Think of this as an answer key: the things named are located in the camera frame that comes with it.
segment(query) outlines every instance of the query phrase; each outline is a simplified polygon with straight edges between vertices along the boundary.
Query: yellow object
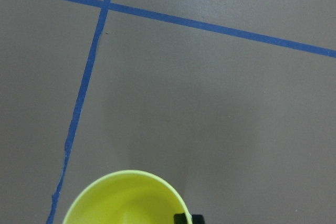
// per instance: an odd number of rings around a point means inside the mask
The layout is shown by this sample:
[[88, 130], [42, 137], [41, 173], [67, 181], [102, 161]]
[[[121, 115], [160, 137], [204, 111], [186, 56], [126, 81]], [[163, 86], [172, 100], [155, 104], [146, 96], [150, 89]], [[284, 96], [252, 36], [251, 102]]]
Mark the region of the yellow object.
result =
[[191, 215], [166, 181], [140, 170], [122, 170], [89, 185], [73, 202], [63, 224], [174, 224]]

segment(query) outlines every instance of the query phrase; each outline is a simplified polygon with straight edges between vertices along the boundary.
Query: table surface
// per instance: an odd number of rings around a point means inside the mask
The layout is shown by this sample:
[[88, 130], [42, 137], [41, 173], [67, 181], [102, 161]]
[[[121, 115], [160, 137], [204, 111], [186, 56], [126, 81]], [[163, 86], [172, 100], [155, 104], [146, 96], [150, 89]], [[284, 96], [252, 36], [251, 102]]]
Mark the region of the table surface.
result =
[[333, 223], [335, 19], [336, 0], [0, 0], [0, 222], [61, 223], [140, 169], [208, 224]]

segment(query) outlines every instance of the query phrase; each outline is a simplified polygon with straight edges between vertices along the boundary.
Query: gray surface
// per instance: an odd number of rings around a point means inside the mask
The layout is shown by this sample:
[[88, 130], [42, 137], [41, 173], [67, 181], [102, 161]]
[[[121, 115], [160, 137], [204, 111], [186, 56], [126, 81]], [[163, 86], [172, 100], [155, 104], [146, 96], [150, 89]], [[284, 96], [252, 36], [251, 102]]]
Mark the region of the gray surface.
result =
[[[335, 0], [113, 1], [335, 48]], [[0, 6], [0, 222], [43, 223], [99, 10]], [[334, 222], [335, 59], [114, 12], [105, 31], [55, 223], [127, 168], [207, 223]]]

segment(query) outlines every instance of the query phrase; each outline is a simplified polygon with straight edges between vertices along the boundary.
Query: vertical blue line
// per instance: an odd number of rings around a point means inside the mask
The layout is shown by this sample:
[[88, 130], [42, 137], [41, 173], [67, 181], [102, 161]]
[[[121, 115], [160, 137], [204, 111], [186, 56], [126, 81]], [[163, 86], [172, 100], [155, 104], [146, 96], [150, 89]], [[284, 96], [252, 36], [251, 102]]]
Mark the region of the vertical blue line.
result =
[[78, 91], [78, 96], [77, 96], [74, 112], [72, 114], [72, 120], [70, 122], [68, 136], [67, 136], [67, 139], [66, 139], [65, 145], [64, 145], [63, 168], [61, 170], [60, 179], [59, 179], [58, 185], [56, 187], [56, 190], [51, 197], [51, 199], [52, 199], [51, 209], [50, 209], [50, 214], [48, 216], [46, 224], [53, 224], [53, 222], [54, 222], [54, 217], [55, 217], [55, 213], [56, 213], [56, 209], [57, 209], [58, 199], [59, 199], [60, 192], [61, 192], [61, 189], [62, 189], [64, 176], [65, 176], [65, 173], [66, 173], [66, 170], [67, 170], [69, 157], [70, 157], [70, 154], [71, 154], [72, 144], [73, 144], [73, 141], [75, 139], [75, 134], [76, 134], [79, 118], [80, 118], [80, 113], [81, 113], [81, 110], [82, 110], [82, 107], [83, 107], [83, 104], [84, 104], [84, 99], [85, 99], [86, 92], [88, 90], [88, 85], [89, 85], [89, 82], [90, 82], [90, 77], [91, 77], [93, 65], [94, 65], [94, 62], [95, 62], [95, 59], [96, 59], [97, 45], [98, 45], [101, 33], [104, 29], [107, 13], [109, 11], [110, 2], [111, 2], [111, 0], [103, 0], [102, 6], [101, 6], [96, 30], [94, 32], [94, 36], [93, 36], [93, 39], [92, 39], [92, 44], [91, 44], [91, 47], [90, 47], [88, 60], [87, 60], [86, 66], [85, 66], [84, 74], [83, 74], [83, 77], [82, 77], [82, 82], [81, 82], [81, 85], [80, 85], [80, 88], [79, 88], [79, 91]]

